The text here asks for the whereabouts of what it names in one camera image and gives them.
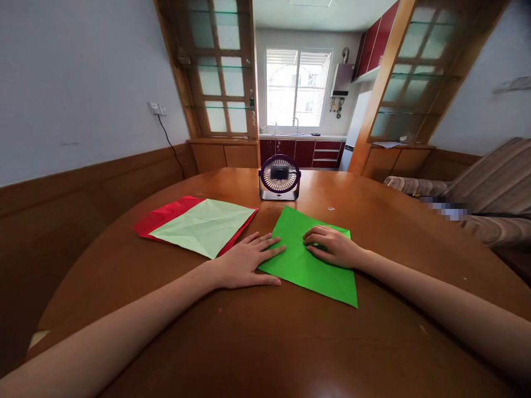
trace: round table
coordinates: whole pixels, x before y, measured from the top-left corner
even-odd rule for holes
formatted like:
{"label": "round table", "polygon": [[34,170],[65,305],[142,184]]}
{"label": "round table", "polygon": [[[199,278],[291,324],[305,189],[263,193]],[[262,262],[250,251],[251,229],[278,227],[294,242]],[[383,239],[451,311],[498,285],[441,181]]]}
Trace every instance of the round table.
{"label": "round table", "polygon": [[[29,356],[206,260],[138,237],[146,213],[181,196],[258,207],[242,236],[284,206],[348,228],[362,247],[531,320],[531,291],[489,249],[417,200],[347,172],[302,171],[295,202],[261,201],[255,169],[207,172],[139,203],[83,253],[50,301]],[[413,305],[355,272],[359,310],[284,282],[215,291],[181,315],[104,397],[506,396],[510,383]]]}

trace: fan base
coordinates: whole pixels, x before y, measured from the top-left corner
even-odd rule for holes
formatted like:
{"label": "fan base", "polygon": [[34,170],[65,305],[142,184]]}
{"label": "fan base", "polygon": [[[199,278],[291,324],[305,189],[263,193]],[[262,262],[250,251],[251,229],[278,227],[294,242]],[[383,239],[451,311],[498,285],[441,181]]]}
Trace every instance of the fan base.
{"label": "fan base", "polygon": [[299,183],[298,182],[297,182],[295,189],[285,192],[285,193],[275,193],[267,189],[264,189],[261,181],[258,181],[258,185],[260,186],[260,198],[262,198],[263,200],[293,201],[293,200],[297,200],[297,198],[299,197]]}

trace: red paper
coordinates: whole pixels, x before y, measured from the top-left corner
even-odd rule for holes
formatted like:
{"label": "red paper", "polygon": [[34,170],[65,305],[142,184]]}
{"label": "red paper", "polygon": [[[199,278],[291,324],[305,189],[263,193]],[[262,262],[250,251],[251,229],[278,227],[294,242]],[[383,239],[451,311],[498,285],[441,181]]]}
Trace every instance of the red paper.
{"label": "red paper", "polygon": [[[186,213],[196,204],[201,203],[204,199],[197,199],[193,196],[183,196],[181,199],[169,203],[166,206],[163,206],[155,211],[152,211],[150,214],[146,214],[142,219],[140,219],[133,227],[136,233],[142,238],[148,238],[152,240],[158,240],[159,242],[169,243],[165,240],[151,236],[150,233],[157,228],[163,226],[167,222],[173,220],[174,218],[179,217],[180,215]],[[249,225],[252,218],[258,210],[255,207],[248,207],[254,209],[254,212],[249,216],[245,223],[240,227],[240,229],[234,234],[234,236],[227,242],[227,244],[220,250],[218,256],[227,252],[231,247],[234,246],[236,239],[241,235],[246,226]]]}

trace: finger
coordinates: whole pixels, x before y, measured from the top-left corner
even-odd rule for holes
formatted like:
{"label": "finger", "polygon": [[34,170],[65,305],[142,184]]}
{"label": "finger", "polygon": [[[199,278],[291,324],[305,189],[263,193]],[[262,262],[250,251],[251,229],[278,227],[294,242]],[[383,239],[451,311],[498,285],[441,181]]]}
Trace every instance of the finger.
{"label": "finger", "polygon": [[312,235],[313,233],[324,235],[326,234],[325,226],[316,226],[310,228],[303,236],[303,239],[306,239],[308,236]]}
{"label": "finger", "polygon": [[326,243],[328,242],[328,239],[324,235],[319,234],[312,234],[309,235],[306,239],[304,239],[304,244],[308,245],[310,243],[319,243],[324,246],[326,246]]}
{"label": "finger", "polygon": [[255,274],[252,273],[249,278],[249,285],[273,285],[280,286],[281,282],[276,276],[267,274]]}
{"label": "finger", "polygon": [[258,236],[258,232],[253,233],[252,235],[247,236],[245,239],[243,239],[240,243],[249,243],[256,239]]}
{"label": "finger", "polygon": [[306,246],[306,249],[316,256],[318,259],[326,261],[327,263],[334,263],[334,256],[328,252],[325,252],[324,250],[318,249],[315,246]]}
{"label": "finger", "polygon": [[266,235],[264,235],[262,237],[259,237],[258,239],[253,240],[251,243],[252,244],[258,244],[260,242],[263,242],[266,239],[269,239],[270,237],[271,237],[271,232],[269,232],[268,234],[266,234]]}
{"label": "finger", "polygon": [[277,248],[274,248],[274,249],[271,249],[271,250],[266,250],[264,252],[261,252],[260,260],[261,260],[261,262],[264,262],[266,260],[269,260],[269,259],[275,257],[276,255],[282,253],[285,250],[286,250],[286,245],[282,245],[280,247],[277,247]]}
{"label": "finger", "polygon": [[280,241],[280,237],[276,237],[273,239],[267,239],[263,242],[260,242],[256,245],[257,249],[261,252],[264,249],[267,249],[270,246],[273,246],[276,242]]}

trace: white wall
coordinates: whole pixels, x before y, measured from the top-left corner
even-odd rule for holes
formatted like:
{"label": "white wall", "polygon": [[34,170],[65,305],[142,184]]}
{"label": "white wall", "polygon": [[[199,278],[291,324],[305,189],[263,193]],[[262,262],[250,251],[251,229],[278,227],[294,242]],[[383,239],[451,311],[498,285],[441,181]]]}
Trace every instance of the white wall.
{"label": "white wall", "polygon": [[[266,103],[266,48],[277,49],[326,49],[332,51],[332,62],[330,63],[330,73],[326,83],[325,101],[321,127],[301,127],[301,131],[319,132],[323,135],[345,135],[348,132],[350,120],[356,103],[355,98],[349,93],[345,98],[341,119],[336,119],[334,112],[330,110],[330,90],[334,78],[336,64],[343,62],[341,52],[343,48],[350,49],[348,62],[353,64],[356,61],[358,46],[360,45],[361,33],[333,33],[333,32],[306,32],[298,30],[278,30],[278,29],[257,29],[256,30],[256,51],[258,64],[258,124],[267,125],[267,103]],[[267,132],[273,132],[275,127],[268,127]],[[295,130],[295,127],[283,128],[281,130]]]}
{"label": "white wall", "polygon": [[492,93],[501,83],[522,76],[531,76],[531,9],[523,2],[513,1],[430,144],[481,156],[510,137],[531,138],[531,90]]}
{"label": "white wall", "polygon": [[151,0],[0,3],[0,186],[167,146],[188,129]]}

